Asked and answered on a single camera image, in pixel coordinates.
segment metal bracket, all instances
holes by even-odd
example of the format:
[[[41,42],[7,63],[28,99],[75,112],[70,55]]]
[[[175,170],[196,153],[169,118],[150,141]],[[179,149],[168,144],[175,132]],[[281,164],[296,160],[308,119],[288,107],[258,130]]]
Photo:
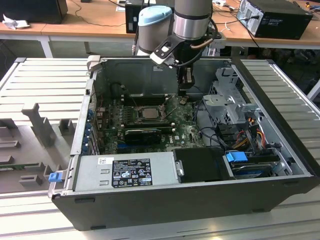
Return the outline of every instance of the metal bracket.
[[[44,118],[44,120],[40,117],[39,104],[27,103],[23,106],[21,112],[23,115],[26,115],[30,119],[30,122],[33,125],[32,130],[34,131],[36,136],[40,137],[42,144],[45,147],[50,147],[54,143],[54,140],[50,136],[53,132],[53,129],[46,117]]]

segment power cable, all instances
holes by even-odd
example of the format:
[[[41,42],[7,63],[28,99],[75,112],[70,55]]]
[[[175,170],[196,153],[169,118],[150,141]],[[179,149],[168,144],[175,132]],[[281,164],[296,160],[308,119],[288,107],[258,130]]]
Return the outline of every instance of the power cable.
[[[120,25],[107,25],[107,24],[103,25],[103,24],[98,24],[98,23],[89,22],[89,21],[85,20],[83,16],[78,15],[78,12],[82,10],[82,6],[80,6],[79,4],[77,4],[77,3],[76,3],[75,1],[73,1],[73,0],[71,0],[71,2],[73,2],[75,5],[77,5],[77,6],[79,7],[79,9],[75,11],[75,16],[76,16],[77,18],[81,19],[82,21],[86,22],[87,24],[95,25],[95,26],[100,26],[100,27],[120,27],[120,26],[126,24],[126,23],[122,23],[122,24],[120,24]]]

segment table leg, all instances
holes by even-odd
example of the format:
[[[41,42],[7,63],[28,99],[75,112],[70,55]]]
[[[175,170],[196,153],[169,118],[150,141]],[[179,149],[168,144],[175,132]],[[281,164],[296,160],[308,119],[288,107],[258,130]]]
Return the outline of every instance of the table leg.
[[[39,36],[38,41],[40,41],[44,55],[46,58],[53,58],[53,54],[50,48],[50,39],[48,36]]]
[[[311,91],[308,93],[307,97],[311,101],[313,101],[316,98],[316,96],[318,96],[319,93],[320,93],[320,79],[316,83],[316,85],[311,89]]]
[[[84,42],[84,47],[85,47],[85,53],[91,54],[90,45],[88,41]]]

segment barcode sticker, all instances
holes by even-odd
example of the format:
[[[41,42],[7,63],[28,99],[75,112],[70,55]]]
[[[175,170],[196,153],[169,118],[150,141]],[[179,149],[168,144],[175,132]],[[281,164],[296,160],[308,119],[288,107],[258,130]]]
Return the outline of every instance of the barcode sticker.
[[[112,162],[115,160],[114,157],[99,157],[98,158],[98,165],[102,164],[112,164]]]

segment red wire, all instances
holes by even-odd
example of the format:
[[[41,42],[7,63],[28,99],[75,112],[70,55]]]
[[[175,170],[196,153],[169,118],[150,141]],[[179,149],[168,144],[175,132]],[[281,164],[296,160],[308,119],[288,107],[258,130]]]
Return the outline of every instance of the red wire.
[[[245,133],[245,131],[241,131],[241,132],[238,133],[238,135],[236,136],[236,142],[235,142],[236,144],[239,141],[240,134],[244,134],[244,133]]]

